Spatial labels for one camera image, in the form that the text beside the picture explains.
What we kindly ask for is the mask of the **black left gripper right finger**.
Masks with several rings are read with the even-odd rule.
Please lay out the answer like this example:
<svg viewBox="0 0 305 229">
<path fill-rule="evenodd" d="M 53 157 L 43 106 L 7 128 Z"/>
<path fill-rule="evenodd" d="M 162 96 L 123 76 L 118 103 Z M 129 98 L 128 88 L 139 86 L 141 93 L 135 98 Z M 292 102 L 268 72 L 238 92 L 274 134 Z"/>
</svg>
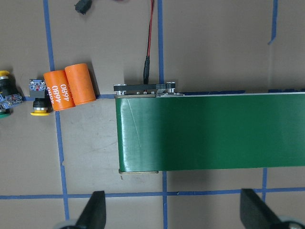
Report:
<svg viewBox="0 0 305 229">
<path fill-rule="evenodd" d="M 241 189 L 240 220 L 246 229 L 282 229 L 279 217 L 252 189 Z"/>
</svg>

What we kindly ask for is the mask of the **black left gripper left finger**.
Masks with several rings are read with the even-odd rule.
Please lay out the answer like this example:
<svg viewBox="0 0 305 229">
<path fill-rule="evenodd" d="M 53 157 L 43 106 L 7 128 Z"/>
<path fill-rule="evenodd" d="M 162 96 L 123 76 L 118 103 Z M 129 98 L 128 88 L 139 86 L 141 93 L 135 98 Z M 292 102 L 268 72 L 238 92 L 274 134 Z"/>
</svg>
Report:
<svg viewBox="0 0 305 229">
<path fill-rule="evenodd" d="M 78 229 L 103 229 L 106 225 L 106 203 L 104 191 L 94 191 L 75 227 Z"/>
</svg>

